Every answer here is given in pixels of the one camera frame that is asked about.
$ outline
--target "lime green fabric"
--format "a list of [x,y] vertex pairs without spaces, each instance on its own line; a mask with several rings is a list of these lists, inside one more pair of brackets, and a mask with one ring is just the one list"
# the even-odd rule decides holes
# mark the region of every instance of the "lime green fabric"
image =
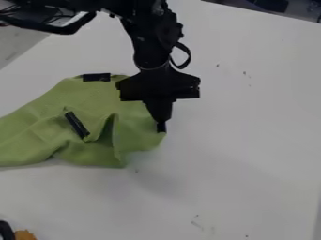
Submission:
[[[38,163],[54,156],[79,165],[125,167],[127,153],[158,146],[164,133],[145,104],[122,102],[115,83],[65,79],[38,99],[0,118],[0,166]],[[73,111],[90,132],[83,140],[65,117]]]

